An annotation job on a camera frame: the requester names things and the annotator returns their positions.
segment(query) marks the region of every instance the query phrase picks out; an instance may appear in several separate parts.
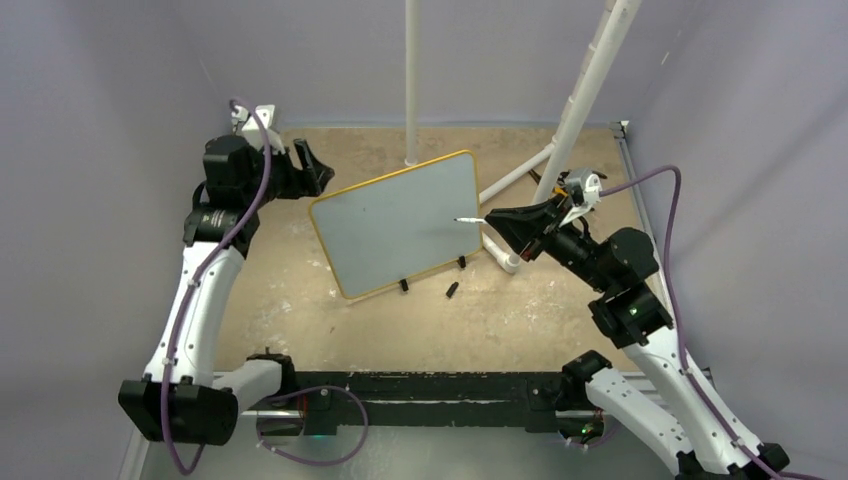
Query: robotic arm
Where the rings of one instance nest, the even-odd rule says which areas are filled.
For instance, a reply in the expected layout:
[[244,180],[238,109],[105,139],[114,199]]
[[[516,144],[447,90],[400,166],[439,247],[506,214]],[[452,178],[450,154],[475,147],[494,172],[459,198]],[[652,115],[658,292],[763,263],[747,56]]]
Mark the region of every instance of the robotic arm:
[[[762,443],[746,428],[689,353],[678,348],[671,316],[645,283],[659,270],[648,235],[626,227],[598,243],[583,218],[600,200],[598,175],[585,168],[575,170],[563,189],[566,196],[557,194],[538,205],[492,210],[486,222],[525,261],[545,252],[601,294],[589,304],[595,325],[645,373],[674,416],[629,388],[610,362],[594,351],[563,367],[558,398],[563,403],[588,399],[607,410],[680,478],[768,478],[741,450],[744,446],[758,450],[759,459],[773,470],[785,468],[789,459],[783,449]],[[686,371],[683,355],[689,360]],[[694,376],[718,414],[732,423],[739,439],[722,428],[687,374]]]
[[[263,117],[263,123],[270,121]],[[166,363],[172,365],[170,378],[176,382],[166,386],[168,425],[178,443],[223,445],[232,435],[241,412],[262,398],[295,389],[291,359],[267,351],[251,356],[241,368],[221,378],[213,376],[218,331],[230,290],[259,227],[256,214],[211,260],[199,285],[194,285],[173,360],[167,356],[169,337],[192,275],[242,218],[259,190],[263,160],[259,153],[261,140],[252,133],[255,130],[255,120],[251,118],[242,126],[241,135],[224,135],[206,144],[206,181],[198,186],[193,210],[185,220],[182,275],[168,323],[141,380],[125,380],[121,385],[118,403],[150,441],[163,440],[159,399],[166,381]],[[271,174],[260,207],[276,198],[319,196],[334,176],[333,169],[319,162],[302,139],[294,141],[302,166],[301,170],[296,169],[279,136],[270,129],[268,133],[273,146]],[[204,189],[208,202],[200,202]]]

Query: whiteboard surface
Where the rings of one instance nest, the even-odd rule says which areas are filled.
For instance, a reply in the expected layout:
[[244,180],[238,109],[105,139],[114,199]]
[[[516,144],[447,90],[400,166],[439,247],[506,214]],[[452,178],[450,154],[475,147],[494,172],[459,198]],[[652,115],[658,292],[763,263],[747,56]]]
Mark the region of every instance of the whiteboard surface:
[[316,199],[315,231],[345,298],[470,255],[480,228],[476,161],[463,150]]

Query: marker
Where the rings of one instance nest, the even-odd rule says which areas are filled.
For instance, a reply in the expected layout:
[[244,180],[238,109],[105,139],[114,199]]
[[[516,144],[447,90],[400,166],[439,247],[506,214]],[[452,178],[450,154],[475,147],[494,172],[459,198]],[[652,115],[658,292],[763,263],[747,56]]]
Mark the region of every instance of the marker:
[[459,218],[454,218],[453,221],[459,222],[459,223],[482,223],[482,224],[486,224],[485,218],[459,217]]

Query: floor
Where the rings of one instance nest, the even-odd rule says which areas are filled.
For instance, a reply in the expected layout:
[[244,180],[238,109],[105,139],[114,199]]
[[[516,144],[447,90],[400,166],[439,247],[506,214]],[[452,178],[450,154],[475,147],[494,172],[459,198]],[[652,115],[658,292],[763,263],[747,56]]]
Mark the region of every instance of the floor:
[[[419,152],[427,160],[472,150],[485,188],[541,150],[553,133],[423,128]],[[289,145],[306,138],[315,155],[335,169],[328,191],[404,166],[403,129],[310,128],[284,136]],[[606,173],[607,186],[625,180],[607,129],[580,134],[569,168],[577,166]],[[483,212],[526,205],[534,189],[527,176],[487,202]],[[468,259],[465,270],[445,267],[415,278],[406,295],[390,288],[345,300],[309,221],[310,201],[276,201],[260,212],[261,227],[227,306],[217,369],[232,370],[267,346],[291,355],[299,370],[551,371],[590,349],[622,370],[635,370],[592,322],[587,304],[598,295],[546,256],[511,276],[483,251]],[[598,239],[623,226],[640,226],[627,193],[605,198],[587,218]],[[448,300],[444,293],[454,281],[460,288]]]

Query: yellow frame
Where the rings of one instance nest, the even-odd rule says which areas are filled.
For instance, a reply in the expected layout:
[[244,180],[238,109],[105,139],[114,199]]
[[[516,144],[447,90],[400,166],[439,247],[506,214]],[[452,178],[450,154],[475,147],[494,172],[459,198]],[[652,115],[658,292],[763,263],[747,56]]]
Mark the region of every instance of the yellow frame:
[[[475,188],[475,193],[477,194],[477,216],[479,217],[480,216],[480,176],[478,175],[478,171],[477,171],[477,156],[474,155],[474,152],[472,152],[471,150],[460,150],[458,152],[454,152],[454,153],[445,155],[443,157],[439,157],[439,158],[436,158],[436,159],[433,159],[433,160],[428,160],[424,163],[419,163],[418,165],[413,165],[411,167],[407,167],[407,168],[398,170],[396,172],[388,173],[386,175],[383,175],[383,176],[380,176],[380,177],[377,177],[377,178],[372,178],[371,180],[368,180],[368,181],[365,181],[365,182],[362,182],[362,183],[359,183],[359,184],[356,184],[356,185],[353,185],[353,186],[350,186],[350,187],[343,188],[343,189],[341,189],[337,192],[333,192],[333,193],[330,193],[330,194],[327,194],[327,195],[320,196],[320,197],[316,198],[315,200],[313,200],[312,202],[309,203],[309,221],[312,222],[312,228],[315,230],[316,235],[318,235],[318,242],[321,243],[321,250],[324,251],[324,257],[327,258],[327,263],[330,264],[330,269],[332,270],[333,278],[336,280],[336,285],[339,286],[339,292],[342,294],[342,297],[346,298],[347,300],[353,300],[353,299],[356,299],[356,298],[364,297],[366,295],[370,295],[374,292],[378,292],[380,290],[383,290],[384,288],[388,288],[388,287],[395,285],[395,284],[394,283],[388,283],[386,285],[379,286],[379,287],[377,287],[373,290],[369,290],[365,293],[361,293],[361,294],[356,295],[354,297],[351,297],[347,293],[345,293],[344,287],[342,287],[342,284],[339,281],[339,277],[338,277],[338,275],[336,275],[336,267],[333,265],[333,260],[330,258],[330,255],[327,253],[327,246],[324,245],[324,239],[321,237],[321,231],[318,229],[318,225],[315,224],[315,217],[312,215],[312,207],[314,207],[316,203],[327,200],[328,198],[333,198],[333,197],[341,195],[343,193],[347,193],[347,192],[350,192],[352,190],[356,190],[356,189],[359,189],[359,188],[362,188],[362,187],[366,187],[366,186],[371,185],[373,183],[381,182],[383,180],[387,180],[389,178],[396,177],[398,175],[402,175],[404,173],[411,172],[411,171],[416,170],[418,168],[426,167],[427,165],[432,165],[434,163],[442,162],[444,160],[448,160],[448,159],[451,159],[451,158],[454,158],[454,157],[458,157],[459,155],[464,155],[466,153],[471,155],[471,163],[474,166],[474,188]],[[474,255],[475,253],[479,253],[480,250],[483,249],[483,230],[478,227],[477,231],[479,232],[480,247],[477,248],[477,250],[474,250],[473,252],[469,253],[466,256],[471,256],[471,255]],[[423,274],[428,273],[428,272],[432,272],[433,270],[442,268],[445,265],[450,265],[451,263],[453,263],[455,261],[456,260],[450,260],[450,261],[445,262],[441,265],[436,265],[435,267],[428,268],[428,269],[423,270],[423,271],[418,272],[418,273],[414,273],[414,274],[410,275],[409,277],[407,277],[407,279],[412,278],[412,277],[417,277],[419,275],[423,275]]]

